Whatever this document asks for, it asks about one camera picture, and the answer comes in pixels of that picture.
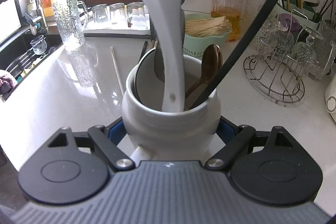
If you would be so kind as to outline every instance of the wire cup rack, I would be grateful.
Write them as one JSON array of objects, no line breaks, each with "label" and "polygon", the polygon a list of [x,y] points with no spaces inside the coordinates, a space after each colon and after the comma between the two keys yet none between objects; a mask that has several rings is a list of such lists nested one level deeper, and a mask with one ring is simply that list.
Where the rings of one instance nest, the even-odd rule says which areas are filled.
[{"label": "wire cup rack", "polygon": [[290,27],[284,41],[277,41],[276,45],[268,44],[268,34],[259,30],[257,40],[260,41],[257,54],[248,56],[243,63],[244,71],[251,83],[266,96],[275,100],[275,103],[296,103],[305,95],[305,84],[303,77],[313,67],[320,67],[313,58],[304,58],[299,62],[293,58],[293,46],[297,43],[302,31],[299,32],[295,44],[289,45],[293,22],[293,12],[297,12],[306,18],[299,11],[293,9],[290,18]]}]

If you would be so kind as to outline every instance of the green plastic basket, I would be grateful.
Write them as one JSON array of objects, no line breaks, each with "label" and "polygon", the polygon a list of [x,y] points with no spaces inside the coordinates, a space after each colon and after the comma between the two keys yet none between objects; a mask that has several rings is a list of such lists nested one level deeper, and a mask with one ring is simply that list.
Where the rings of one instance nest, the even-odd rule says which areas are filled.
[{"label": "green plastic basket", "polygon": [[[209,18],[210,15],[205,14],[190,14],[185,15],[185,20],[196,20]],[[211,44],[217,44],[221,46],[227,39],[228,35],[231,33],[232,29],[223,35],[212,36],[212,37],[191,37],[187,34],[184,36],[183,50],[194,57],[202,56],[205,49]]]}]

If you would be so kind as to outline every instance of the glass cup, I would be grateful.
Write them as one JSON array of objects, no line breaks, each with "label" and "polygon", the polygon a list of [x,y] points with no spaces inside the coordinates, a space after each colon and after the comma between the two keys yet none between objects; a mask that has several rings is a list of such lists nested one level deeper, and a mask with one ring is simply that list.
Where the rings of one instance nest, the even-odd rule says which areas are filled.
[{"label": "glass cup", "polygon": [[33,51],[37,55],[43,54],[47,50],[47,43],[45,41],[44,35],[39,35],[38,37],[35,37],[30,42],[31,47],[33,48]]},{"label": "glass cup", "polygon": [[243,21],[241,23],[241,37],[245,34],[257,14],[259,13],[261,7],[266,0],[246,0],[245,11],[243,16]]},{"label": "glass cup", "polygon": [[115,3],[110,5],[110,21],[111,24],[127,23],[125,4]]},{"label": "glass cup", "polygon": [[263,26],[257,33],[258,48],[264,57],[268,57],[275,51],[275,54],[282,55],[292,49],[294,45],[293,36],[286,33],[288,31],[287,22],[279,15],[275,17],[270,14]]},{"label": "glass cup", "polygon": [[107,12],[107,4],[99,4],[92,7],[93,20],[95,23],[106,25],[110,22],[109,14]]},{"label": "glass cup", "polygon": [[[78,11],[79,5],[81,5],[84,10],[84,24],[81,23]],[[54,11],[57,29],[62,38],[64,48],[67,51],[73,51],[84,44],[84,29],[89,21],[85,3],[77,0],[66,0],[56,1],[51,6]]]},{"label": "glass cup", "polygon": [[308,33],[306,42],[297,42],[292,50],[292,58],[302,63],[303,76],[307,76],[312,67],[320,67],[316,60],[316,51],[314,50],[314,42],[318,41],[320,47],[323,36],[316,30],[306,26],[304,30]]},{"label": "glass cup", "polygon": [[127,5],[127,24],[133,30],[147,30],[143,2],[132,2]]}]

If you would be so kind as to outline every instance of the towel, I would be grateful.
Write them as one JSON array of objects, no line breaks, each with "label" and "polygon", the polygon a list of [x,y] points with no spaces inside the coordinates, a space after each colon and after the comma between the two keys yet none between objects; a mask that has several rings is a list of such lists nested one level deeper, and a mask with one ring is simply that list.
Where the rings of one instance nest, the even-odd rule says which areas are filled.
[{"label": "towel", "polygon": [[0,94],[5,94],[17,85],[15,78],[5,70],[0,70]]}]

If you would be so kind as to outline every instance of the glass mug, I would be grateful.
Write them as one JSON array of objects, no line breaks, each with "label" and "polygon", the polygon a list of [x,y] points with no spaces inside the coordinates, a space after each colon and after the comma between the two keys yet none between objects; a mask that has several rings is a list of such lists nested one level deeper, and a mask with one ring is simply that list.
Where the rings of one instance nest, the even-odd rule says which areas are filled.
[{"label": "glass mug", "polygon": [[[78,6],[84,10],[85,20],[81,23]],[[83,1],[66,0],[56,1],[52,5],[57,29],[62,38],[64,48],[73,51],[85,42],[84,30],[89,21],[87,7]]]},{"label": "glass mug", "polygon": [[31,47],[33,48],[33,51],[36,55],[41,55],[47,50],[47,43],[44,39],[44,35],[39,35],[38,37],[35,37],[30,42]]}]

